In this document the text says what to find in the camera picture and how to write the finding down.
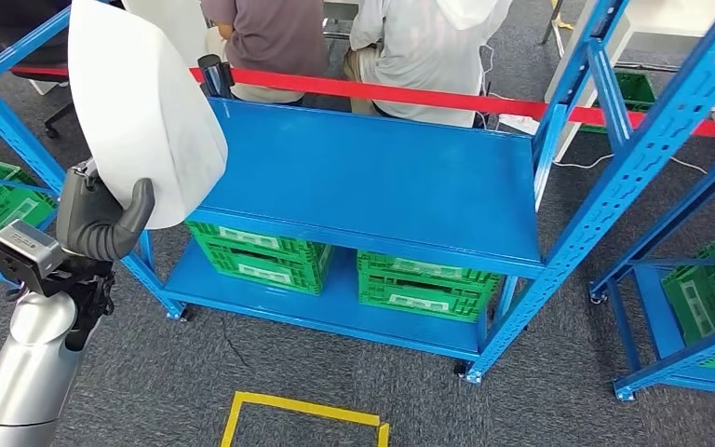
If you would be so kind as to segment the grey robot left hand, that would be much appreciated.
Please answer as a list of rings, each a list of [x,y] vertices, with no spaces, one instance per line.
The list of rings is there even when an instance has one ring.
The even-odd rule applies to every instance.
[[[56,236],[69,252],[113,262],[128,255],[140,239],[155,207],[152,181],[134,183],[123,208],[90,158],[67,170],[61,191]]]

